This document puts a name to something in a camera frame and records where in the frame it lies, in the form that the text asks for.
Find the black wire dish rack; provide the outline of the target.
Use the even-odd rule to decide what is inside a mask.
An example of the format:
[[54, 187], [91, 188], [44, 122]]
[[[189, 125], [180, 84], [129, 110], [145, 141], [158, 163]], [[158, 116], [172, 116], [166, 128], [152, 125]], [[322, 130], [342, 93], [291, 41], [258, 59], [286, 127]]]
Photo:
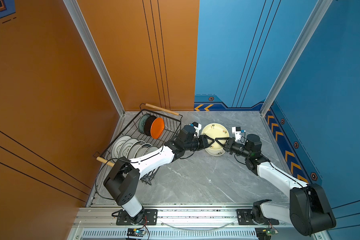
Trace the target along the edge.
[[143, 106], [97, 160], [110, 167], [119, 160], [121, 173], [137, 169], [140, 181], [151, 185], [159, 168], [175, 159], [166, 143], [179, 133], [183, 116], [149, 104]]

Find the cream plate with black flowers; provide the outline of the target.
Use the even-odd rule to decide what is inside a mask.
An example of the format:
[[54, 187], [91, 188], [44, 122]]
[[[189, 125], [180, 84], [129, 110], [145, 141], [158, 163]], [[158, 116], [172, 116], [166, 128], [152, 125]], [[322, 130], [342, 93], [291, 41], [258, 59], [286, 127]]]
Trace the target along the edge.
[[220, 148], [220, 149], [207, 148], [205, 150], [208, 154], [210, 154], [212, 156], [221, 156], [226, 152], [223, 148]]

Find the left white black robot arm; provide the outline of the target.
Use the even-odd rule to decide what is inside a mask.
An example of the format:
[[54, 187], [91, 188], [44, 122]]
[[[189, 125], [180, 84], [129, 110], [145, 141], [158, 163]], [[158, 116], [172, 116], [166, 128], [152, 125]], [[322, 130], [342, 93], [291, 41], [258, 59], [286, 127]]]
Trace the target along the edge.
[[177, 135], [158, 150], [139, 158], [119, 158], [103, 181], [103, 186], [118, 206], [122, 207], [134, 224], [145, 219], [145, 209], [136, 197], [138, 183], [153, 170], [184, 159], [187, 151], [196, 152], [209, 148], [215, 139], [199, 135], [193, 125], [184, 126]]

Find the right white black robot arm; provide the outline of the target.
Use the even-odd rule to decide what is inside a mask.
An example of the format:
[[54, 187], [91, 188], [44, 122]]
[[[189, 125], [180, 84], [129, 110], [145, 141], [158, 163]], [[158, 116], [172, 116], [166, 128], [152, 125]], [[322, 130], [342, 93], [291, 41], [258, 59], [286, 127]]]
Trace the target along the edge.
[[326, 196], [318, 184], [308, 184], [276, 167], [262, 154], [260, 137], [249, 134], [244, 143], [235, 138], [215, 138], [215, 142], [231, 155], [245, 158], [245, 165], [255, 175], [267, 180], [289, 199], [288, 204], [274, 204], [261, 200], [253, 204], [253, 221], [264, 224], [274, 219], [294, 226], [303, 236], [335, 228], [336, 218]]

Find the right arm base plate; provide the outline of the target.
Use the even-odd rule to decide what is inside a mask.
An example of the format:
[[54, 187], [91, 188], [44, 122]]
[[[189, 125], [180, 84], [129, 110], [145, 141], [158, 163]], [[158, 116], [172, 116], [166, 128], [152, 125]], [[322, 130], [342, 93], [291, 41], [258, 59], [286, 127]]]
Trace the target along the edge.
[[262, 218], [260, 220], [255, 219], [253, 210], [250, 209], [237, 209], [237, 218], [240, 226], [244, 225], [279, 225], [280, 222], [275, 219]]

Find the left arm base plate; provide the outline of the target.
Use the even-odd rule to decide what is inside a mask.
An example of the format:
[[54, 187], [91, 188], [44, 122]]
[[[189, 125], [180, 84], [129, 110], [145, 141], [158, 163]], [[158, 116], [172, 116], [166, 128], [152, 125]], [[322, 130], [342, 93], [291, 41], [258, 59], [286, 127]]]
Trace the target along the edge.
[[157, 224], [157, 209], [142, 209], [135, 217], [131, 217], [125, 210], [117, 214], [117, 226], [127, 225], [146, 225], [155, 226]]

